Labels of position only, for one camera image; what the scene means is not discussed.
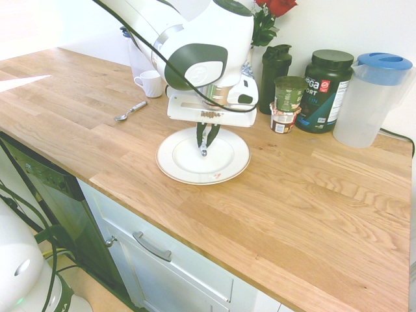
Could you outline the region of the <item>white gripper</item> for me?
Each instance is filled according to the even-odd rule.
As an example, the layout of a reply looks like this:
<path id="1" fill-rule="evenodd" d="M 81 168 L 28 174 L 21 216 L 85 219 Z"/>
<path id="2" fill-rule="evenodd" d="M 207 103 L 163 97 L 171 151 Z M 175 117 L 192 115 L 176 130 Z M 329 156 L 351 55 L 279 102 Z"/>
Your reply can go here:
<path id="1" fill-rule="evenodd" d="M 202 145 L 206 124 L 211 124 L 206 146 L 209 147 L 216 138 L 220 125 L 251 127 L 257 116 L 257 109 L 250 112 L 231 112 L 212 108 L 203 103 L 195 92 L 175 91 L 170 94 L 167 115 L 171 119 L 197 122 L 196 138 L 198 147 Z"/>

